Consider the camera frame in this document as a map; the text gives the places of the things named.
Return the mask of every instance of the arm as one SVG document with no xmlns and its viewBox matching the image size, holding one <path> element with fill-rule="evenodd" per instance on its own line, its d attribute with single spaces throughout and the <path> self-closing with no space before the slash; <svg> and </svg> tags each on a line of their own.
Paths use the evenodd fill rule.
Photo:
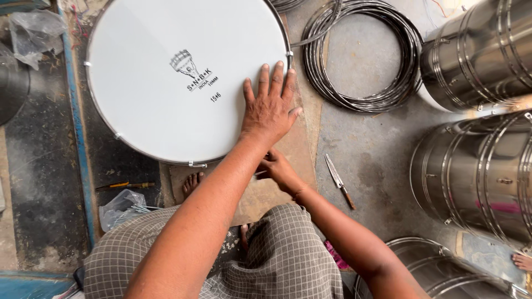
<svg viewBox="0 0 532 299">
<path fill-rule="evenodd" d="M 164 226 L 135 270 L 124 298 L 198 297 L 254 170 L 302 110 L 288 111 L 295 76 L 294 70 L 288 71 L 282 96 L 282 62 L 276 64 L 269 94 L 267 64 L 256 98 L 250 79 L 245 80 L 246 112 L 237 144 Z"/>
<path fill-rule="evenodd" d="M 429 298 L 397 256 L 370 230 L 351 219 L 301 180 L 286 158 L 271 149 L 257 178 L 272 178 L 310 213 L 335 250 L 368 284 L 373 297 Z"/>
</svg>

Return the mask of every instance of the drum hoop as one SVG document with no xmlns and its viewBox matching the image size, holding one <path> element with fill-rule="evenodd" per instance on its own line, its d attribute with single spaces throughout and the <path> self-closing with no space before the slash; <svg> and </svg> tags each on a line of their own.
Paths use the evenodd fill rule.
<svg viewBox="0 0 532 299">
<path fill-rule="evenodd" d="M 269 0 L 263 0 L 263 1 L 266 3 L 266 5 L 270 9 L 270 11 L 273 13 L 273 16 L 275 17 L 275 19 L 277 20 L 277 23 L 279 24 L 279 27 L 281 28 L 281 33 L 282 33 L 283 39 L 285 40 L 285 46 L 286 46 L 286 57 L 287 57 L 287 65 L 288 65 L 287 69 L 291 69 L 292 68 L 293 53 L 292 53 L 292 50 L 290 49 L 290 41 L 288 40 L 288 33 L 286 32 L 285 26 L 282 23 L 281 17 L 279 16 L 279 13 L 275 9 L 275 7 L 273 7 L 273 4 L 271 4 L 271 2 Z M 88 42 L 87 42 L 87 50 L 85 52 L 85 62 L 84 62 L 85 77 L 87 79 L 87 85 L 89 87 L 90 98 L 92 99 L 92 101 L 94 103 L 94 106 L 96 107 L 96 110 L 98 111 L 98 114 L 99 114 L 100 118 L 105 122 L 107 127 L 113 132 L 113 134 L 114 134 L 116 139 L 119 139 L 120 141 L 125 143 L 127 146 L 131 147 L 133 150 L 136 150 L 137 152 L 139 152 L 139 153 L 141 153 L 143 155 L 146 155 L 146 156 L 148 156 L 148 157 L 150 157 L 150 158 L 152 158 L 154 160 L 161 161 L 161 162 L 168 163 L 168 164 L 174 164 L 174 165 L 190 165 L 191 162 L 194 165 L 196 165 L 196 164 L 207 164 L 207 163 L 213 163 L 213 162 L 221 161 L 226 155 L 223 155 L 223 156 L 218 157 L 218 158 L 209 159 L 209 160 L 203 160 L 203 161 L 192 161 L 192 160 L 190 160 L 190 161 L 171 161 L 171 160 L 166 160 L 166 159 L 163 159 L 161 157 L 157 157 L 157 156 L 154 156 L 152 154 L 146 153 L 146 152 L 136 148 L 135 146 L 133 146 L 132 144 L 127 142 L 125 139 L 121 138 L 120 134 L 111 126 L 111 124 L 103 116 L 102 110 L 100 109 L 100 106 L 98 105 L 98 102 L 96 101 L 96 97 L 95 97 L 95 95 L 93 93 L 93 85 L 92 85 L 92 81 L 90 79 L 90 74 L 89 74 L 89 69 L 90 69 L 90 45 L 91 45 L 92 40 L 93 40 L 94 29 L 97 28 L 100 19 L 103 17 L 103 15 L 105 14 L 107 9 L 109 8 L 109 6 L 113 2 L 114 2 L 114 0 L 107 1 L 107 3 L 105 3 L 105 5 L 103 6 L 102 10 L 100 10 L 100 12 L 98 13 L 98 16 L 96 17 L 96 20 L 94 21 L 94 25 L 93 25 L 92 29 L 90 30 L 90 34 L 89 34 Z"/>
</svg>

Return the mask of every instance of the stainless steel drum shell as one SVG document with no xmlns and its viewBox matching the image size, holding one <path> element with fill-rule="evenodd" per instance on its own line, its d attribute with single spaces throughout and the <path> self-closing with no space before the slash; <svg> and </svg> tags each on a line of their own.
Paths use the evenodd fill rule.
<svg viewBox="0 0 532 299">
<path fill-rule="evenodd" d="M 437 299 L 526 298 L 523 289 L 482 272 L 464 259 L 453 257 L 444 246 L 423 238 L 400 238 L 387 245 L 412 273 L 421 288 Z M 366 283 L 358 277 L 358 297 L 372 298 Z"/>
<path fill-rule="evenodd" d="M 528 111 L 444 124 L 412 157 L 410 180 L 432 217 L 516 249 L 532 240 Z"/>
<path fill-rule="evenodd" d="M 434 31 L 421 75 L 430 95 L 460 112 L 515 105 L 532 93 L 532 1 L 484 0 Z"/>
</svg>

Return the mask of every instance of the drum logo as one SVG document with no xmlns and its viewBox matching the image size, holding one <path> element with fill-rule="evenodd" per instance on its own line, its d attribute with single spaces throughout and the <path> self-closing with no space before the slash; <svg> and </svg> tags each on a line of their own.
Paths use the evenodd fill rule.
<svg viewBox="0 0 532 299">
<path fill-rule="evenodd" d="M 190 92 L 195 91 L 196 89 L 202 89 L 205 86 L 212 86 L 218 77 L 212 78 L 212 71 L 209 68 L 206 68 L 203 72 L 198 72 L 196 64 L 192 60 L 192 55 L 185 49 L 179 51 L 174 57 L 170 60 L 170 65 L 176 72 L 185 74 L 193 79 L 193 81 L 187 85 L 187 89 Z"/>
</svg>

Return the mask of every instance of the knife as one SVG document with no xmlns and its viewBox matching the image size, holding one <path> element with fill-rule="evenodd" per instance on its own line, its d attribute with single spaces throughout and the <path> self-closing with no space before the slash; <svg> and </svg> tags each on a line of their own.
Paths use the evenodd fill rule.
<svg viewBox="0 0 532 299">
<path fill-rule="evenodd" d="M 344 194 L 345 199 L 349 202 L 349 205 L 353 210 L 356 210 L 356 206 L 351 200 L 351 197 L 349 196 L 349 193 L 347 193 L 347 190 L 345 189 L 344 182 L 342 182 L 342 179 L 340 179 L 340 175 L 338 175 L 338 171 L 336 171 L 336 168 L 334 167 L 333 162 L 329 158 L 328 154 L 325 154 L 325 161 L 327 162 L 327 167 L 329 168 L 329 171 L 331 173 L 332 179 L 334 180 L 336 187 L 338 187 L 340 190 L 342 190 L 342 193 Z"/>
</svg>

